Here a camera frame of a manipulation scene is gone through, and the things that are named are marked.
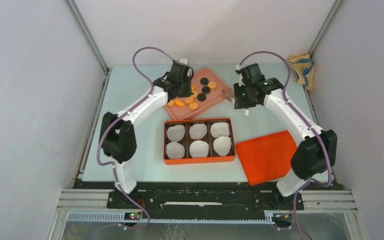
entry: pink tray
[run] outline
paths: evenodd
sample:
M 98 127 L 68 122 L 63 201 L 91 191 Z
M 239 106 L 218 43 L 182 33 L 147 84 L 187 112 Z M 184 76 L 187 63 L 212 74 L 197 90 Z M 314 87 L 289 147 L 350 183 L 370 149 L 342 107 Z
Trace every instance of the pink tray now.
M 195 102 L 199 104 L 199 107 L 196 110 L 190 109 L 187 103 L 185 103 L 184 106 L 165 105 L 164 109 L 171 119 L 193 119 L 226 99 L 226 93 L 230 92 L 230 87 L 209 67 L 204 67 L 195 72 L 195 75 L 191 80 L 191 84 L 195 85 L 195 90 L 198 92 L 198 94 L 202 93 L 202 88 L 204 87 L 200 83 L 202 78 L 207 78 L 210 82 L 215 82 L 217 87 L 212 89 L 209 94 L 206 95 L 205 101 L 199 101 L 197 98 L 195 98 Z M 185 98 L 186 97 L 181 97 L 179 99 L 185 101 Z

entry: white tabletop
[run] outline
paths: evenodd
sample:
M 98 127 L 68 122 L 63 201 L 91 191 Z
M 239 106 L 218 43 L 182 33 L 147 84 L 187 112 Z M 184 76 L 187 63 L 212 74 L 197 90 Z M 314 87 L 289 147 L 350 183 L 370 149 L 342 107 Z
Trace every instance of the white tabletop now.
M 210 67 L 228 85 L 238 82 L 235 64 L 192 65 L 195 71 Z M 266 79 L 277 78 L 285 83 L 287 71 L 283 64 L 260 64 Z M 169 65 L 143 65 L 139 68 L 151 79 L 161 77 L 170 70 Z M 112 68 L 108 88 L 99 114 L 99 121 L 93 136 L 83 181 L 114 181 L 110 166 L 99 166 L 96 159 L 101 119 L 106 112 L 116 113 L 127 108 L 141 97 L 148 89 L 149 83 L 140 76 L 133 66 L 115 66 Z M 303 87 L 290 80 L 287 92 L 295 104 L 311 118 L 310 108 Z M 228 117 L 231 119 L 235 143 L 277 133 L 286 130 L 277 117 L 263 106 L 257 106 L 245 116 L 241 110 L 235 110 L 227 100 L 221 102 L 197 118 Z M 134 126 L 137 150 L 130 159 L 135 165 L 135 177 L 140 182 L 247 182 L 241 161 L 236 156 L 234 161 L 220 163 L 200 163 L 184 165 L 166 165 L 163 161 L 164 122 L 170 120 L 161 107 L 141 125 Z M 101 160 L 108 158 L 101 153 Z

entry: white wall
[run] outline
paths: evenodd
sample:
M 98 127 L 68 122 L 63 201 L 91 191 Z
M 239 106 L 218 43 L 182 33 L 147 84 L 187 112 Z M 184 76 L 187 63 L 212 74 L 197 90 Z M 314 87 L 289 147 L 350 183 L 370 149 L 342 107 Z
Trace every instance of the white wall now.
M 103 76 L 64 1 L 0 0 L 0 240 L 46 238 Z
M 287 57 L 309 50 L 334 0 L 77 0 L 109 66 L 131 65 L 144 46 L 194 64 L 238 63 L 269 50 Z M 141 64 L 166 64 L 158 52 Z M 278 63 L 259 56 L 261 63 Z
M 311 95 L 338 135 L 337 173 L 370 238 L 384 239 L 384 1 L 344 1 L 314 59 Z

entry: orange cutting board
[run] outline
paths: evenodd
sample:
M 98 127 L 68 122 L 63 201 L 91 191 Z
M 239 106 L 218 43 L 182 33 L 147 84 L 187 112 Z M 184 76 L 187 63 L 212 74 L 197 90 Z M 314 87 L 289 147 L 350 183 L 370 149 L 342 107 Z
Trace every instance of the orange cutting board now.
M 235 145 L 248 183 L 256 185 L 284 177 L 297 150 L 288 131 L 253 138 Z

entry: towel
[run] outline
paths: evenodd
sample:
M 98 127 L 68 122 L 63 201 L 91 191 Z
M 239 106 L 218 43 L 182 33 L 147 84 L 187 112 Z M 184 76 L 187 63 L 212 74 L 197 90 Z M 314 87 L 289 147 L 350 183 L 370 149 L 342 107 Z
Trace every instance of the towel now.
M 296 83 L 301 84 L 311 91 L 313 89 L 313 75 L 315 63 L 308 53 L 290 55 L 287 63 L 292 69 L 292 76 Z

